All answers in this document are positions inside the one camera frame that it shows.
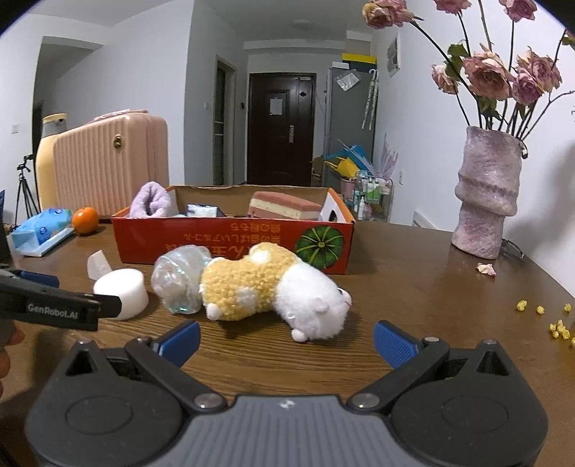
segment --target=tripod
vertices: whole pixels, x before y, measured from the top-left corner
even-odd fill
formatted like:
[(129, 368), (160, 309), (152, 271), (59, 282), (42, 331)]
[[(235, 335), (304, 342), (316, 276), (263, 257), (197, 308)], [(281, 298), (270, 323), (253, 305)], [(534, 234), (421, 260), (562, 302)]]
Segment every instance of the tripod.
[(40, 210), (34, 201), (34, 197), (32, 196), (32, 191), (28, 185), (28, 180), (26, 180), (26, 176), (24, 175), (24, 170), (30, 172), (30, 169), (26, 164), (29, 160), (33, 160), (33, 158), (33, 155), (24, 156), (24, 162), (16, 168), (16, 170), (20, 172), (18, 175), (18, 194), (16, 195), (16, 213), (14, 215), (14, 224), (16, 226), (18, 226), (18, 208), (20, 207), (21, 194), (24, 196), (24, 206), (26, 207), (27, 219), (30, 219), (32, 216), (40, 213)]

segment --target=hand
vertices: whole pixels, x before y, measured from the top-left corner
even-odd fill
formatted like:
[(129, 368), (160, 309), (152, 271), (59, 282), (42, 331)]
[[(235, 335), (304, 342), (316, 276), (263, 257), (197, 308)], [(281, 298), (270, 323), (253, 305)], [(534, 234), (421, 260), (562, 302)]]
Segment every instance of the hand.
[[(16, 329), (16, 332), (12, 335), (12, 338), (8, 342), (9, 346), (13, 346), (19, 344), (24, 340), (24, 333)], [(10, 357), (8, 357), (8, 353), (6, 350), (0, 351), (0, 378), (5, 378), (10, 371)], [(0, 397), (2, 397), (2, 392), (4, 391), (4, 387), (0, 382)]]

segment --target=gray refrigerator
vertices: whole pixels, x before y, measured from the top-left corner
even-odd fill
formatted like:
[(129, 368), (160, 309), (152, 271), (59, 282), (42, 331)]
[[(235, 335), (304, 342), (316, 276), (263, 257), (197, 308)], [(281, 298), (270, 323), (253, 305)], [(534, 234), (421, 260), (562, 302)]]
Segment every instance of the gray refrigerator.
[[(338, 79), (353, 71), (360, 79), (352, 88), (344, 91), (338, 84)], [(330, 155), (343, 150), (343, 141), (348, 146), (357, 144), (365, 151), (367, 160), (373, 160), (373, 137), (375, 121), (369, 130), (371, 108), (367, 115), (365, 128), (362, 129), (365, 106), (369, 96), (371, 75), (355, 70), (330, 68), (327, 75), (325, 91), (325, 132), (323, 154)], [(334, 188), (340, 192), (340, 182), (337, 172), (324, 164), (322, 185)]]

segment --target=green leaf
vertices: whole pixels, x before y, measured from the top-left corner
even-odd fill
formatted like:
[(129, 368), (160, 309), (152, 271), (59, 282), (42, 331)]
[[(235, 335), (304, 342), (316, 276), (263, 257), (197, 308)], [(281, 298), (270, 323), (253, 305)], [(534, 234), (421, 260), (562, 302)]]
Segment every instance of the green leaf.
[(525, 106), (517, 104), (517, 110), (519, 111), (519, 115), (521, 115), (521, 120), (525, 120)]
[(452, 57), (469, 57), (469, 53), (463, 44), (451, 44), (447, 53)]
[(571, 39), (571, 37), (565, 35), (563, 39), (561, 39), (561, 44), (563, 45), (575, 45), (575, 39)]
[(497, 109), (497, 101), (495, 99), (487, 99), (486, 97), (479, 97), (477, 99), (477, 102), (479, 102), (479, 111), (485, 116), (488, 116), (487, 114), (491, 110)]
[(447, 73), (447, 76), (449, 76), (451, 79), (455, 81), (461, 81), (457, 73), (460, 72), (461, 67), (463, 66), (463, 60), (461, 60), (461, 58), (459, 57), (451, 57), (449, 61), (446, 60), (444, 63), (446, 65), (445, 73)]
[(483, 112), (483, 115), (485, 115), (485, 117), (489, 118), (489, 117), (493, 117), (496, 120), (501, 121), (503, 118), (499, 115), (499, 112), (496, 111), (495, 109), (487, 109), (486, 111)]

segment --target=eyeglasses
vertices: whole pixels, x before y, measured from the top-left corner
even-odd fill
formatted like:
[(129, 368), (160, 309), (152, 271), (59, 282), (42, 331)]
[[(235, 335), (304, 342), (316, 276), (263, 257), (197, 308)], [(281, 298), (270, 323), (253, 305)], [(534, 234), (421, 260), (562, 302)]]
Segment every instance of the eyeglasses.
[(511, 240), (501, 240), (501, 248), (499, 248), (499, 253), (510, 258), (515, 258), (521, 261), (521, 263), (525, 262), (525, 253), (522, 252), (521, 248), (519, 248)]

